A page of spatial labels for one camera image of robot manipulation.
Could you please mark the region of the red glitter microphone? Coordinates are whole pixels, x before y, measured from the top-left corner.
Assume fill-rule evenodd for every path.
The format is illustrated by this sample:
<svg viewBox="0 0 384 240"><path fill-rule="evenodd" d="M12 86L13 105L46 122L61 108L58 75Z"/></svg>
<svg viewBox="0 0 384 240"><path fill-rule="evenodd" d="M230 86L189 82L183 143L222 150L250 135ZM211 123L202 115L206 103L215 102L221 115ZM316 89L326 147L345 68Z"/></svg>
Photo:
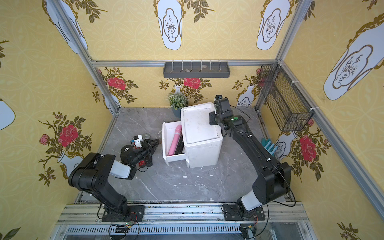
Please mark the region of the red glitter microphone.
<svg viewBox="0 0 384 240"><path fill-rule="evenodd" d="M147 166L147 161L146 160L142 160L142 161L140 161L139 162L139 168L141 169L141 168L144 168L144 167L146 167Z"/></svg>

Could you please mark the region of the white drawer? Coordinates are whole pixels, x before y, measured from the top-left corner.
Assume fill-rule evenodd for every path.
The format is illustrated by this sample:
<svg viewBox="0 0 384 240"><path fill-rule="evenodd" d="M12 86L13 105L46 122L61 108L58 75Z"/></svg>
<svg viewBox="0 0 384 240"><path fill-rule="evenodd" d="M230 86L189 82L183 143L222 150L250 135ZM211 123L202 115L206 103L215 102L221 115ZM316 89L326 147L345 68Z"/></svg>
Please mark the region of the white drawer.
<svg viewBox="0 0 384 240"><path fill-rule="evenodd" d="M185 153L185 150L179 155L172 155L169 156L169 149L171 147L175 130L178 125L181 125L181 121L178 122L163 122L162 127L162 151L163 151L163 159L168 166L170 162L176 162L176 161L185 161L187 159L187 155Z"/></svg>

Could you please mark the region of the pink microphone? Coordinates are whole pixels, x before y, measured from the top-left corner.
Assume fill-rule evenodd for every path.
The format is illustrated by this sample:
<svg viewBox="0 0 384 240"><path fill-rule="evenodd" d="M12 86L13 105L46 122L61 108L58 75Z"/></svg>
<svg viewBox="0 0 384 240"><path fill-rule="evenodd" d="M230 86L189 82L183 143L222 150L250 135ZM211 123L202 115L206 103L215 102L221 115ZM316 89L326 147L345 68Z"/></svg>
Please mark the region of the pink microphone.
<svg viewBox="0 0 384 240"><path fill-rule="evenodd" d="M170 149L168 151L169 156L173 156L175 154L181 135L182 135L182 126L178 125L175 129L175 134L174 134Z"/></svg>

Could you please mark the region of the white drawer cabinet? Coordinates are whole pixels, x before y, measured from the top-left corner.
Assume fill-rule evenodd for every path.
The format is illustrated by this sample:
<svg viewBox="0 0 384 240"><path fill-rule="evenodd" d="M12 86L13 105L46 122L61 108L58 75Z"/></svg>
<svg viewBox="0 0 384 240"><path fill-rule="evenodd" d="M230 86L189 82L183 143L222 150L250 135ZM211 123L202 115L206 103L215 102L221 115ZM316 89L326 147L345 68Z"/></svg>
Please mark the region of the white drawer cabinet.
<svg viewBox="0 0 384 240"><path fill-rule="evenodd" d="M213 103L204 103L181 110L182 133L189 168L213 166L218 163L223 136L219 126L210 125Z"/></svg>

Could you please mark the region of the black glitter microphone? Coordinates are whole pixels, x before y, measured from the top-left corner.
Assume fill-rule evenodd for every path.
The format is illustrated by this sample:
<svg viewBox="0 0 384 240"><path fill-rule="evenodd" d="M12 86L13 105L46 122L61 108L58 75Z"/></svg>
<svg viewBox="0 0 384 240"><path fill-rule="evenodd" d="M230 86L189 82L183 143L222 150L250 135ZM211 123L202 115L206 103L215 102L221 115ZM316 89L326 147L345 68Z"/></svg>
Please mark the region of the black glitter microphone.
<svg viewBox="0 0 384 240"><path fill-rule="evenodd" d="M151 136L149 134L142 134L143 136L143 141L142 141L142 147L147 149L150 147L149 141L151 140ZM147 166L146 167L151 167L152 166L152 157L146 156L145 160L147 161Z"/></svg>

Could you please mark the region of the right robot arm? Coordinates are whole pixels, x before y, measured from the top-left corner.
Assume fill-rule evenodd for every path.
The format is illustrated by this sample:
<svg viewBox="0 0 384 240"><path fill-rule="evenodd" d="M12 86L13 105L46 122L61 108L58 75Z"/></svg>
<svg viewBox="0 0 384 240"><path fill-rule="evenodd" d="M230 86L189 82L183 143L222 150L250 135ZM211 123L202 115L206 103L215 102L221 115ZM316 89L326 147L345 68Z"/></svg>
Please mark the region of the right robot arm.
<svg viewBox="0 0 384 240"><path fill-rule="evenodd" d="M281 163L269 153L254 136L247 121L241 115L234 115L228 98L217 95L215 110L209 113L211 126L219 126L222 135L230 136L242 148L258 176L252 190L239 198L237 208L244 218L253 210L288 194L291 191L292 167Z"/></svg>

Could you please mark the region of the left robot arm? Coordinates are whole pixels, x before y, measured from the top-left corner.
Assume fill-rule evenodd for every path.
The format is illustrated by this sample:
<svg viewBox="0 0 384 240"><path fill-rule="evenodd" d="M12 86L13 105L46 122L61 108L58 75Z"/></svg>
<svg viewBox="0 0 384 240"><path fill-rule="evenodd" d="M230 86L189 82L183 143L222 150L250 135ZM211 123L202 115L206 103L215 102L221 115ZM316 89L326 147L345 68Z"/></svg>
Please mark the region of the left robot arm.
<svg viewBox="0 0 384 240"><path fill-rule="evenodd" d="M137 212L135 207L128 206L127 198L119 194L108 182L112 175L123 180L132 180L137 172L146 172L153 165L152 155L159 146L160 140L143 140L140 147L126 145L122 147L120 158L114 155L89 153L82 162L75 167L69 176L69 185L80 191L94 196L104 205L108 218L116 221Z"/></svg>

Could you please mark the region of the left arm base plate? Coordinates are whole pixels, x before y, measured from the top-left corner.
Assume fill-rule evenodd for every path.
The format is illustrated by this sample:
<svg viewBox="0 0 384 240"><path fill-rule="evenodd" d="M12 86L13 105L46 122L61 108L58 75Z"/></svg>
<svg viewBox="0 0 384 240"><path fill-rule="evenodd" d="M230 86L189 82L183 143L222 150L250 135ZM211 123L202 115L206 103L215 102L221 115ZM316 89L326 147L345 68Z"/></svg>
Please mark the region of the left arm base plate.
<svg viewBox="0 0 384 240"><path fill-rule="evenodd" d="M121 212L113 211L111 208L104 206L104 214L102 222L141 222L145 213L144 205L123 206Z"/></svg>

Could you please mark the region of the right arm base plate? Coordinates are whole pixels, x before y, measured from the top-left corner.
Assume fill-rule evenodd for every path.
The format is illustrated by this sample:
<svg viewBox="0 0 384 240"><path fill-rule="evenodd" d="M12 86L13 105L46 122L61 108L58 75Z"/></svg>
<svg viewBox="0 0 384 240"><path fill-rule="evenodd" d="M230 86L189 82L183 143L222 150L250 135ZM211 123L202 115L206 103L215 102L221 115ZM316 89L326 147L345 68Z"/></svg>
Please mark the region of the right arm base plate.
<svg viewBox="0 0 384 240"><path fill-rule="evenodd" d="M225 221L264 221L266 219L262 207L247 211L239 204L223 204L221 210Z"/></svg>

